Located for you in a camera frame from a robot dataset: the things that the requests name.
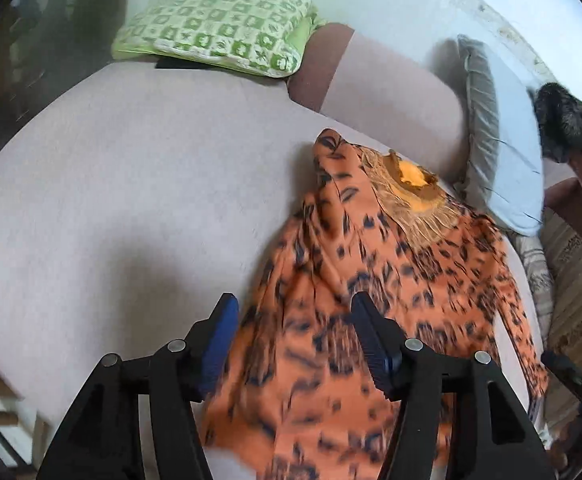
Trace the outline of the orange black floral blouse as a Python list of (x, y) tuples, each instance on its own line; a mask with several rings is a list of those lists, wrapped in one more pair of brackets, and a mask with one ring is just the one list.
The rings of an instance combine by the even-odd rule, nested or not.
[(408, 385), (412, 340), (498, 359), (504, 327), (525, 407), (548, 376), (504, 235), (431, 172), (327, 129), (317, 184), (285, 222), (206, 402), (201, 438), (260, 479), (374, 479)]

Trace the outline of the beige striped floral quilt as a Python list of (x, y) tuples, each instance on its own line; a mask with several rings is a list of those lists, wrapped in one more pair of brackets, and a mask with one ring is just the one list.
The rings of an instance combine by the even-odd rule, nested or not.
[(552, 209), (535, 237), (508, 237), (510, 270), (539, 352), (568, 356), (582, 370), (582, 237)]

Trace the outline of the light blue grey pillow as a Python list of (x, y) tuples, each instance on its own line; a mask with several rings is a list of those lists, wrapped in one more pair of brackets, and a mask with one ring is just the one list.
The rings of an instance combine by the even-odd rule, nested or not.
[(501, 229), (534, 236), (544, 206), (544, 167), (530, 92), (487, 44), (463, 35), (457, 42), (468, 104), (466, 202)]

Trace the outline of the black fur garment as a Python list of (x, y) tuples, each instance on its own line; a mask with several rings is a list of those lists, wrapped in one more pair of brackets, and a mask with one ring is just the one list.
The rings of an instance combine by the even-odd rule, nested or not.
[(534, 96), (542, 156), (566, 164), (582, 155), (582, 101), (556, 82), (544, 84)]

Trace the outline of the pink rolled bolster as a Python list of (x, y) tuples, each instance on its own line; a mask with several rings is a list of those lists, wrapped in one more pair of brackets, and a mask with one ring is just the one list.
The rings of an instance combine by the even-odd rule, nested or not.
[(288, 92), (297, 104), (367, 134), (447, 183), (464, 177), (469, 134), (460, 96), (347, 25), (330, 23), (312, 34)]

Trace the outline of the green patterned pillow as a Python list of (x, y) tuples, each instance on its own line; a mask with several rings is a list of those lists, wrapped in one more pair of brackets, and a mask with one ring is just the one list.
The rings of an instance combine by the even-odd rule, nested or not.
[(312, 0), (173, 0), (131, 18), (111, 53), (282, 79), (300, 68), (309, 38), (324, 24)]

